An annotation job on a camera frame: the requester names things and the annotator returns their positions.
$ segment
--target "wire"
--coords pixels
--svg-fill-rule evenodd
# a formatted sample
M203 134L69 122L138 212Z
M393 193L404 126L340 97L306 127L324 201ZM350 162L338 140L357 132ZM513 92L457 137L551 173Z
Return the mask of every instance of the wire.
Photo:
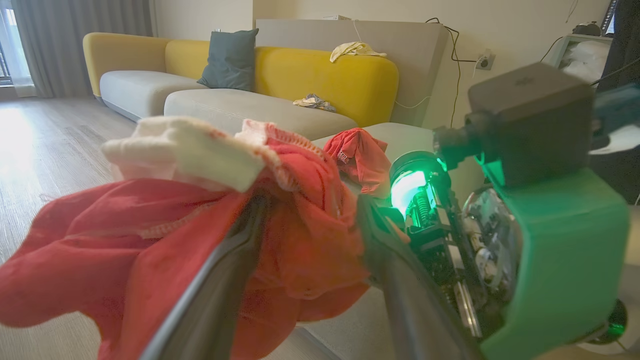
M353 28L356 29L356 34L358 34L358 40L360 42L362 42L362 38L360 37L360 32L358 31L358 27L356 26L356 21L357 20L353 21ZM396 101L396 104L398 104L398 105L400 105L400 106L402 106L403 108L406 108L406 109L413 109L413 108L417 108L420 104L422 104L426 99L429 99L430 97L431 96L425 97L424 99L420 100L420 102L418 102L416 105L413 105L413 106L405 106L405 105L402 105L401 103L399 103L398 101Z
M425 22L431 22L432 20L436 20L437 23L441 24L440 19L438 19L437 17L432 17ZM447 29L447 31L451 35L451 41L453 41L453 50L451 51L451 60L455 61L458 64L458 82L456 84L456 97L453 100L453 111L451 112L451 124L449 125L449 127L453 128L453 119L456 114L456 104L458 103L458 96L460 94L460 79L462 78L462 70L460 69L460 63L476 63L477 64L478 61L483 59L483 57L480 57L480 59L477 59L477 60L460 60L460 58L458 57L458 52L456 50L456 45L458 44L458 37L460 36L460 32L458 30L450 28L449 26L445 26L445 29Z
M436 22L438 24L441 24L440 19L438 19L437 17L432 17L432 18L430 18L429 20L427 20L425 22L430 22L431 20L436 20ZM458 62L461 62L461 63L475 63L477 60L460 60L459 58L457 58L458 57L457 54L456 54L456 58L455 59L453 58L453 53L456 50L456 45L458 44L458 37L460 36L460 32L458 30L452 29L452 28L450 28L449 26L446 26L446 25L445 25L445 28L447 29L447 31L449 31L449 33L451 33L452 31L454 33L456 33L456 39L455 40L453 40L453 34L451 33L451 39L453 40L453 51L451 51L451 60L458 61Z
M360 32L358 31L358 28L356 27L356 21L353 21L353 28L356 29L356 34L358 34L358 41L362 42L362 38L360 37Z
M453 33L450 31L451 40L453 40ZM456 52L456 41L453 40L453 53L458 57L458 53ZM458 102L458 94L460 94L460 78L462 78L462 70L460 70L460 61L456 62L458 64L458 84L456 85L456 98L453 100L453 112L451 113L451 125L449 127L453 128L453 115L456 114L456 103Z
M569 22L569 18L571 17L571 15L573 15L575 8L578 7L578 1L579 0L573 0L573 2L571 3L571 7L569 7L569 16L566 17L566 21L564 22L565 24Z
M480 58L476 61L476 66L474 66L474 74L473 74L473 75L471 75L471 78L472 78L472 79L476 76L476 70L477 70L477 68L478 68L478 63L479 63L480 61L483 61L483 60L484 60L484 55L480 56Z
M417 103L416 105L414 105L414 106L404 106L404 105L402 105L401 103L399 103L398 101L396 101L396 104L398 104L398 105L400 105L400 106L402 106L403 108L406 108L406 109L413 109L413 108L416 108L418 105L422 104L426 99L429 99L430 97L431 97L431 96L427 96L427 97L425 97L424 99L422 99L420 102L418 102L418 103Z
M554 43L553 43L553 44L551 44L551 46L549 47L549 50L547 50L547 53L542 57L542 59L540 59L540 62L542 62L542 60L544 60L544 59L547 57L547 55L549 55L549 52L551 51L551 49L553 49L553 48L554 48L554 45L556 44L556 42L558 42L558 40L560 40L560 39L562 39L562 38L563 38L563 37L559 37L559 38L557 38L557 39L556 39L556 41L554 41Z
M603 76L603 77L601 77L600 79L597 79L596 81L592 82L592 83L591 83L591 84L589 84L589 85L593 86L593 85L595 85L595 84L598 84L598 83L600 83L602 80L604 80L604 79L608 78L609 76L612 76L612 75L615 75L615 74L617 74L617 73L619 73L619 72L621 72L621 71L627 70L631 65L635 65L635 64L636 64L637 62L639 62L639 61L640 61L640 58L637 58L637 59L635 59L634 61L632 61L632 62L630 62L630 63L626 64L626 65L625 65L625 66L623 66L623 67L621 67L620 69L618 69L618 70L616 70L616 71L614 71L614 72L612 72L612 73L610 73L610 74L608 74L608 75L606 75L606 76Z

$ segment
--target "sofa armrest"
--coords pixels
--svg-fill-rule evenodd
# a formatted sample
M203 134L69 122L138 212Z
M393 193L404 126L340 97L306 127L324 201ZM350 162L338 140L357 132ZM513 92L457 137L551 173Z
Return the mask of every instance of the sofa armrest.
M100 78L109 71L166 72L164 49L169 41L165 38L123 34L87 34L83 39L84 60L93 94L100 97Z

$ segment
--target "yellow sofa backrest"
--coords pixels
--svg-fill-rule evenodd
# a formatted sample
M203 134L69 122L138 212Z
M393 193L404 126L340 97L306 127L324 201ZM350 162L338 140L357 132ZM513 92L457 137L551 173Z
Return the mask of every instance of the yellow sofa backrest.
M257 47L255 91L291 101L314 93L361 127L388 122L398 86L396 65L376 56L343 56L331 63L330 55ZM166 71L200 79L208 56L208 41L173 40L166 46Z
M88 34L83 46L97 97L107 71L165 71L200 79L209 56L208 41L109 33ZM396 65L376 56L341 56L335 63L329 57L328 51L257 47L255 91L291 101L314 93L360 127L388 122L398 88Z

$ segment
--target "gray panel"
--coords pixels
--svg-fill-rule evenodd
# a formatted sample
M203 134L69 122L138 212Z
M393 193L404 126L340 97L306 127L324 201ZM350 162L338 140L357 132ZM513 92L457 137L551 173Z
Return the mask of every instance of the gray panel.
M259 19L255 25L260 29L256 46L324 51L358 41L355 25L362 42L379 53L387 53L397 65L397 101L409 107L431 95L449 36L442 24L423 22ZM412 109L396 105L391 121L422 126L428 103L429 99Z

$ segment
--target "curtain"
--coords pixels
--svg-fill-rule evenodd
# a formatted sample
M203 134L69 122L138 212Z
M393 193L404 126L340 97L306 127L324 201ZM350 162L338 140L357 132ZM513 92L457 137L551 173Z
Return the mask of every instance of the curtain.
M152 36L149 0L13 0L29 71L40 97L91 95L83 37Z
M10 75L18 96L35 96L35 87L31 80L27 59L24 57L24 50L10 0L0 0L0 46L2 47L2 55L6 65L6 68L2 71L3 75Z

